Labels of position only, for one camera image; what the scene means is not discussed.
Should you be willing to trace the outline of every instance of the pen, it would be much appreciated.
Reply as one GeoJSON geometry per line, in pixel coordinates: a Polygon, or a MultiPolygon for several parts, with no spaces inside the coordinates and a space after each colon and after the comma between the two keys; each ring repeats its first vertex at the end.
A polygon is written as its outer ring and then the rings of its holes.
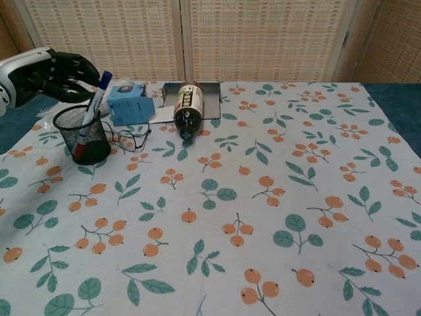
{"type": "MultiPolygon", "coordinates": [[[[98,85],[98,90],[95,92],[95,95],[92,97],[91,101],[89,102],[84,120],[82,122],[82,126],[85,124],[90,123],[98,113],[99,106],[101,101],[104,97],[105,90],[107,90],[108,84],[110,83],[112,78],[112,73],[109,71],[104,71],[103,76],[101,77],[101,81],[98,85]]],[[[85,145],[86,145],[86,136],[89,134],[89,129],[91,126],[87,126],[81,128],[76,138],[76,149],[74,151],[74,158],[76,160],[80,160],[82,154],[84,153],[85,145]]]]}

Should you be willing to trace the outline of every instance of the mesh pen holder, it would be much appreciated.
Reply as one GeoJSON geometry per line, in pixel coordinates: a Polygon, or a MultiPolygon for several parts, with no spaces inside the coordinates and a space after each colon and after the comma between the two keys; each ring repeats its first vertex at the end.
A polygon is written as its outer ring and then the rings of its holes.
{"type": "Polygon", "coordinates": [[[81,125],[86,110],[87,105],[76,105],[57,113],[53,119],[53,125],[59,129],[73,161],[78,165],[93,165],[107,158],[111,152],[100,121],[101,113],[99,111],[91,122],[81,125]],[[85,143],[83,151],[78,153],[79,157],[75,157],[75,151],[78,142],[80,142],[79,131],[85,128],[88,133],[83,141],[85,143]]]}

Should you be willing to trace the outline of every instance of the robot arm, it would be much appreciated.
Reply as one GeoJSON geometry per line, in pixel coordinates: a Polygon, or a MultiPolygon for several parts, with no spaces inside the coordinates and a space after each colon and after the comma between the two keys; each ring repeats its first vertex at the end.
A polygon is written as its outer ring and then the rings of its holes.
{"type": "Polygon", "coordinates": [[[19,107],[40,93],[67,103],[89,99],[92,92],[77,80],[99,84],[97,69],[78,54],[42,47],[0,61],[0,116],[6,106],[19,107]]]}

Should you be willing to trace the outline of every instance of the small blue device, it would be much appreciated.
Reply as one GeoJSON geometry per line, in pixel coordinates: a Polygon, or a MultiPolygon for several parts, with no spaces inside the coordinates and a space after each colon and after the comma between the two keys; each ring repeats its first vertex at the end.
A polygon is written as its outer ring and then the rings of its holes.
{"type": "Polygon", "coordinates": [[[115,126],[146,123],[155,115],[153,100],[143,84],[112,87],[107,104],[115,126]]]}

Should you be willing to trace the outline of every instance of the blue carpet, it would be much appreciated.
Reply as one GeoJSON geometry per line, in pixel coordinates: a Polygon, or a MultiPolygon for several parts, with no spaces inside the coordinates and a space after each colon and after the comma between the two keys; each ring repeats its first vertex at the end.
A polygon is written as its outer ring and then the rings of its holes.
{"type": "MultiPolygon", "coordinates": [[[[412,150],[421,157],[421,84],[364,84],[412,150]]],[[[7,109],[0,117],[0,154],[9,150],[38,120],[42,109],[57,100],[38,95],[17,109],[7,109]]]]}
{"type": "Polygon", "coordinates": [[[0,154],[8,151],[19,141],[39,120],[36,115],[57,104],[56,99],[37,95],[24,106],[7,109],[6,114],[0,117],[0,154]]]}
{"type": "Polygon", "coordinates": [[[396,130],[421,157],[421,84],[363,84],[396,130]]]}

